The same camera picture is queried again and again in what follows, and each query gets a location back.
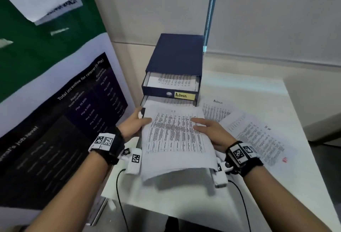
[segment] white table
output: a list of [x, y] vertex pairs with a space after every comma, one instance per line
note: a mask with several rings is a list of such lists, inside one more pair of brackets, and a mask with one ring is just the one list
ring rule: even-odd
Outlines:
[[[228, 98], [241, 110], [256, 115], [285, 135], [296, 147], [300, 161], [288, 166], [276, 178], [331, 230], [341, 231], [339, 219], [282, 80], [204, 71], [200, 93]], [[102, 196], [117, 201], [116, 178], [124, 166], [125, 163], [119, 161], [113, 168]], [[173, 172], [144, 183], [138, 176], [120, 176], [118, 190], [121, 201], [126, 204], [221, 231], [248, 231], [238, 190], [232, 183], [227, 188], [215, 189], [206, 169]], [[244, 195], [252, 231], [270, 231], [241, 177], [233, 178]]]

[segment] hand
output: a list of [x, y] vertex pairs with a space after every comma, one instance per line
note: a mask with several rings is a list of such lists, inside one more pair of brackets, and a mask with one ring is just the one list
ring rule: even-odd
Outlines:
[[194, 125], [193, 129], [206, 134], [208, 138], [210, 138], [215, 150], [217, 151], [225, 153], [228, 147], [237, 141], [219, 123], [215, 121], [195, 117], [191, 118], [191, 121], [206, 125], [206, 127]]
[[135, 134], [140, 131], [141, 127], [151, 122], [151, 118], [139, 119], [139, 111], [141, 109], [142, 107], [135, 108], [134, 113], [117, 126], [126, 142], [135, 137]]

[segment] yellow label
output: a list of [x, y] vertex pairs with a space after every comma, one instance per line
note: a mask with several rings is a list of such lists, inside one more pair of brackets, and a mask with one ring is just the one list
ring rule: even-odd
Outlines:
[[195, 100], [195, 94], [175, 92], [175, 98], [181, 98], [186, 100]]

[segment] forearm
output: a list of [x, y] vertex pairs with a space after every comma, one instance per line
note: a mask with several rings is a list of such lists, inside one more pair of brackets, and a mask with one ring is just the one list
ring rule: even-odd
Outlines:
[[288, 192], [266, 168], [255, 167], [244, 177], [244, 182], [272, 231], [330, 231], [318, 217]]
[[105, 160], [96, 152], [91, 152], [26, 232], [82, 231], [107, 170]]

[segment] black cable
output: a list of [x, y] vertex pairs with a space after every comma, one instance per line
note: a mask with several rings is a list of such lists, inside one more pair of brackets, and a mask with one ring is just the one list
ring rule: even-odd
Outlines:
[[125, 213], [123, 212], [123, 208], [122, 208], [122, 204], [121, 204], [121, 200], [120, 200], [120, 196], [118, 195], [118, 186], [117, 186], [117, 183], [118, 183], [118, 177], [120, 176], [120, 174], [125, 171], [126, 169], [122, 169], [118, 175], [117, 175], [117, 179], [116, 179], [116, 192], [117, 192], [117, 198], [118, 198], [118, 202], [120, 204], [120, 207], [121, 207], [121, 211], [122, 211], [122, 214], [123, 214], [123, 217], [125, 219], [125, 223], [126, 223], [126, 227], [127, 227], [127, 231], [129, 232], [129, 228], [128, 228], [128, 223], [127, 223], [127, 220], [126, 220], [126, 216], [125, 216]]
[[248, 215], [248, 211], [246, 210], [246, 205], [245, 205], [244, 197], [243, 197], [243, 195], [241, 194], [241, 191], [240, 191], [239, 187], [238, 187], [233, 181], [228, 180], [228, 182], [233, 183], [233, 184], [237, 187], [237, 189], [238, 189], [238, 191], [239, 191], [239, 193], [240, 193], [240, 195], [241, 195], [241, 199], [243, 200], [243, 204], [244, 204], [244, 208], [245, 208], [246, 217], [247, 217], [247, 219], [248, 219], [249, 230], [250, 230], [250, 232], [251, 232], [250, 221], [249, 221], [249, 215]]

